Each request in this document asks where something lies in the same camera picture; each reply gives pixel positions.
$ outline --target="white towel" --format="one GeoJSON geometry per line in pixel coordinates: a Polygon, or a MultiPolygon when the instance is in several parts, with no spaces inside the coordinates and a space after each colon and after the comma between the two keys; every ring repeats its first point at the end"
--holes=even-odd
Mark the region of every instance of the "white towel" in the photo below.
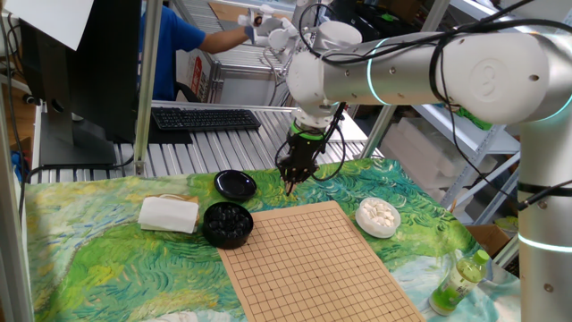
{"type": "Polygon", "coordinates": [[[141,229],[193,233],[197,221],[195,202],[147,197],[139,212],[141,229]]]}

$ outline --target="black bowl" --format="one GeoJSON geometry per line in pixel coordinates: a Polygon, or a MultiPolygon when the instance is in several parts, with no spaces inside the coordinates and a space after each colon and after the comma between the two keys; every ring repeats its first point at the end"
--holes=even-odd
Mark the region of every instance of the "black bowl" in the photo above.
{"type": "Polygon", "coordinates": [[[257,193],[257,183],[248,174],[224,170],[214,178],[214,186],[227,199],[244,201],[257,193]]]}
{"type": "Polygon", "coordinates": [[[217,202],[211,207],[209,207],[205,211],[203,220],[203,235],[205,236],[206,240],[211,243],[211,245],[222,248],[225,250],[232,250],[244,245],[247,242],[248,236],[252,232],[252,228],[254,228],[254,221],[252,220],[252,215],[246,210],[244,207],[237,205],[232,202],[217,202]],[[241,230],[240,235],[236,236],[227,236],[221,233],[221,230],[217,230],[211,227],[211,222],[216,221],[217,224],[220,226],[221,218],[215,217],[220,216],[221,210],[222,212],[226,211],[229,208],[237,209],[231,216],[235,219],[240,218],[240,215],[244,216],[244,221],[242,223],[243,228],[239,228],[241,230]]]}

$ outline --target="person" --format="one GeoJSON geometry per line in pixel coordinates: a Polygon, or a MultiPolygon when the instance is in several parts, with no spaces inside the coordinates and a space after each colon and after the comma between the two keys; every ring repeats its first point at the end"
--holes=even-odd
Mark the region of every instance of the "person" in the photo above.
{"type": "MultiPolygon", "coordinates": [[[[153,99],[174,101],[176,98],[173,59],[177,50],[189,52],[198,48],[209,54],[222,53],[249,40],[254,33],[252,27],[239,27],[235,30],[207,34],[185,22],[173,10],[162,7],[153,99]]],[[[143,39],[145,15],[141,20],[140,32],[143,39]]]]}

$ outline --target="green tablecloth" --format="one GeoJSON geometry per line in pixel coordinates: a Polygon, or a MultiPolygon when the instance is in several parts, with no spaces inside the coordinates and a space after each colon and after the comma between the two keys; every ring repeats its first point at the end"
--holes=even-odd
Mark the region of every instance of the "green tablecloth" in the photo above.
{"type": "MultiPolygon", "coordinates": [[[[324,173],[336,166],[323,166],[324,173]]],[[[379,240],[360,232],[424,316],[444,319],[435,316],[426,298],[454,258],[479,246],[459,221],[411,182],[398,162],[348,162],[336,178],[300,184],[289,197],[276,170],[248,173],[258,185],[257,195],[242,204],[251,212],[336,200],[355,223],[362,199],[389,201],[401,213],[397,233],[379,240]]],[[[202,214],[223,200],[213,179],[213,174],[193,174],[30,186],[28,252],[36,319],[246,320],[218,252],[200,233],[141,231],[137,224],[142,200],[158,193],[198,196],[202,214]]],[[[489,268],[489,281],[462,301],[449,320],[519,319],[518,280],[489,268]]]]}

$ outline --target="keyboard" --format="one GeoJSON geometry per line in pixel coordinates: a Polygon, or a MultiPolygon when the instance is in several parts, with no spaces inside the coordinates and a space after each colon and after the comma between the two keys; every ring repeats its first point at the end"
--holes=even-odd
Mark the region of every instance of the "keyboard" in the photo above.
{"type": "Polygon", "coordinates": [[[215,131],[258,129],[260,122],[248,110],[184,110],[153,107],[151,114],[162,131],[215,131]]]}

